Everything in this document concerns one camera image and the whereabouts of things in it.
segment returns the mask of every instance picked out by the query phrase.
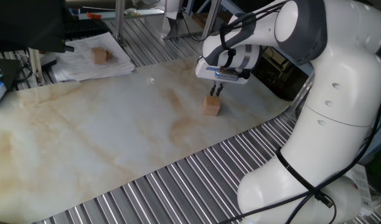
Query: white paper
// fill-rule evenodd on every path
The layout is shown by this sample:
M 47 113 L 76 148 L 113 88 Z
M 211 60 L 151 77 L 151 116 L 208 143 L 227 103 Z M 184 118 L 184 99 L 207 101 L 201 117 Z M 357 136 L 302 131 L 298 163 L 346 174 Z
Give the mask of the white paper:
M 74 47 L 74 52 L 57 54 L 57 64 L 53 66 L 58 81 L 77 80 L 82 81 L 96 77 L 110 77 L 126 75 L 134 70 L 129 56 L 117 44 L 110 33 L 90 37 L 87 39 L 74 40 L 66 43 Z M 97 65 L 93 63 L 91 48 L 103 47 L 113 54 L 113 58 Z

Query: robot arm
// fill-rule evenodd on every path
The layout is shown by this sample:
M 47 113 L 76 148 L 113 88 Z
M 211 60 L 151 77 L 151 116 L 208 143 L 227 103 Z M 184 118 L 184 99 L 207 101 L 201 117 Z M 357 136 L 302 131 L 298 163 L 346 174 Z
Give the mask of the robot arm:
M 249 14 L 240 17 L 233 16 L 230 24 L 265 11 L 284 1 L 277 0 Z M 235 51 L 235 55 L 232 58 L 229 54 L 230 52 L 223 48 L 220 35 L 208 37 L 204 41 L 203 57 L 198 60 L 196 75 L 200 78 L 208 78 L 221 82 L 245 84 L 250 74 L 249 71 L 257 64 L 258 59 L 261 57 L 260 46 L 278 46 L 274 35 L 277 15 L 278 12 L 271 12 L 258 22 L 252 21 L 252 19 L 256 18 L 256 16 L 253 16 L 252 19 L 245 21 L 251 22 L 250 25 L 225 34 L 223 39 L 225 40 L 226 48 L 231 48 Z
M 298 64 L 311 62 L 314 85 L 281 154 L 306 181 L 317 186 L 354 160 L 376 117 L 381 102 L 381 12 L 353 0 L 274 4 L 281 2 L 284 4 L 279 12 L 225 33 L 227 48 L 220 36 L 206 39 L 196 75 L 244 84 L 247 79 L 240 75 L 257 63 L 259 45 L 277 46 Z M 232 22 L 237 19 L 241 17 L 233 17 Z M 233 57 L 231 50 L 236 50 Z M 245 213 L 305 191 L 274 157 L 242 179 L 238 204 Z M 359 213 L 361 199 L 352 182 L 341 178 L 322 192 L 337 205 L 333 223 L 346 222 Z M 250 215 L 243 222 L 285 223 L 300 201 Z M 331 221 L 334 208 L 314 198 L 306 204 L 294 223 Z

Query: wooden block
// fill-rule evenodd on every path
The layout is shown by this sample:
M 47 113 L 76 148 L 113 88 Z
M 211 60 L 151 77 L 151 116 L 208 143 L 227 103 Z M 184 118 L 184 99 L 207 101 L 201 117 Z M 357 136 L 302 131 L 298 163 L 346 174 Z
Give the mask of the wooden block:
M 107 50 L 106 51 L 106 60 L 109 60 L 109 59 L 112 59 L 113 58 L 113 54 L 110 52 L 110 50 Z
M 217 116 L 220 111 L 220 99 L 216 96 L 206 96 L 203 102 L 203 114 Z
M 93 63 L 106 62 L 106 50 L 103 47 L 94 47 L 91 49 Z

